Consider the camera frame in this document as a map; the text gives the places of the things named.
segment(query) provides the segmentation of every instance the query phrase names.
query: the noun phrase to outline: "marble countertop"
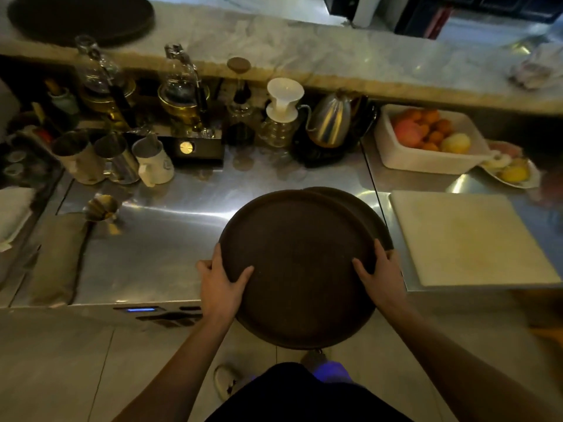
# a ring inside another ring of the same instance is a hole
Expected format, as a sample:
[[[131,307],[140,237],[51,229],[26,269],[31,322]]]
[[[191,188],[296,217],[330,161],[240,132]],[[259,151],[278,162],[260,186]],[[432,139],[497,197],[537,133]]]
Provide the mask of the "marble countertop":
[[[72,63],[76,50],[21,36],[0,1],[0,54]],[[507,80],[523,57],[494,47],[437,42],[389,32],[316,25],[207,6],[152,2],[148,35],[111,49],[124,67],[158,70],[166,42],[181,42],[204,76],[234,77],[226,67],[242,56],[245,78],[285,76],[304,86],[346,88],[380,98],[563,113],[563,89],[525,91]]]

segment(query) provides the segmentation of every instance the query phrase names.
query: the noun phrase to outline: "person's right hand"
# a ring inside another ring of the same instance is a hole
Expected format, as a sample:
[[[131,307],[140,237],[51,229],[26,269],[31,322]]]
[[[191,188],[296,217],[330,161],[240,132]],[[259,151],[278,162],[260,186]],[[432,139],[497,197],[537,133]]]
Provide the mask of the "person's right hand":
[[[379,240],[376,246],[376,270],[369,274],[359,259],[352,259],[354,269],[364,283],[373,303],[381,310],[401,309],[408,306],[403,275],[396,250],[385,252]]]

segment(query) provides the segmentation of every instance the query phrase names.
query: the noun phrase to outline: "cutting board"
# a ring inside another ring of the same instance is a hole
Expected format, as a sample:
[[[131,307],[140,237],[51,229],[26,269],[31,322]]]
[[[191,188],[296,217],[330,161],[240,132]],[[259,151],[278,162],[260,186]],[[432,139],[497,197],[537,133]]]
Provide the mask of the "cutting board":
[[[424,286],[561,281],[503,195],[393,191],[391,204]]]

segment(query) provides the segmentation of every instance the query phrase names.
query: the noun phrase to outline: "metal counter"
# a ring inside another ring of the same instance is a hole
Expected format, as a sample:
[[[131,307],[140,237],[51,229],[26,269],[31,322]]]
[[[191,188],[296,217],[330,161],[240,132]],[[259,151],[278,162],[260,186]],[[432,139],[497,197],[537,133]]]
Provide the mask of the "metal counter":
[[[76,181],[59,214],[79,212],[95,193],[122,202],[119,227],[110,235],[98,224],[87,239],[71,307],[138,305],[199,300],[198,259],[209,259],[228,220],[265,193],[328,186],[352,193],[382,216],[361,148],[341,162],[306,169],[285,150],[227,149],[221,168],[176,168],[173,180],[147,188],[109,181],[84,186]],[[27,278],[12,308],[28,307]]]
[[[408,291],[467,291],[475,289],[522,289],[523,286],[444,286],[424,287],[420,284],[414,268],[411,254],[406,245],[398,219],[391,205],[389,196],[395,190],[453,192],[453,193],[489,193],[506,195],[516,212],[534,236],[539,246],[561,278],[563,278],[563,214],[535,205],[527,191],[507,186],[490,177],[482,169],[475,168],[461,176],[417,173],[386,168],[379,156],[375,139],[368,134],[362,145],[365,157],[377,190],[377,197],[384,219],[389,228],[393,244],[401,256],[401,268]],[[562,287],[558,285],[533,285],[531,287]]]

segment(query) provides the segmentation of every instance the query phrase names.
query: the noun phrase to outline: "fruit container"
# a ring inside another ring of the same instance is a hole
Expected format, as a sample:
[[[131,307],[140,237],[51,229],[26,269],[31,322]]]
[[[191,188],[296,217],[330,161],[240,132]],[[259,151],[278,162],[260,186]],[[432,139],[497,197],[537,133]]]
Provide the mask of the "fruit container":
[[[465,133],[469,136],[471,147],[467,154],[426,151],[401,145],[393,131],[391,118],[408,108],[419,109],[407,105],[384,105],[381,108],[381,117],[374,129],[374,136],[385,167],[425,173],[463,174],[491,157],[489,146],[473,121],[467,115],[453,111],[438,112],[441,119],[452,122],[455,133]]]

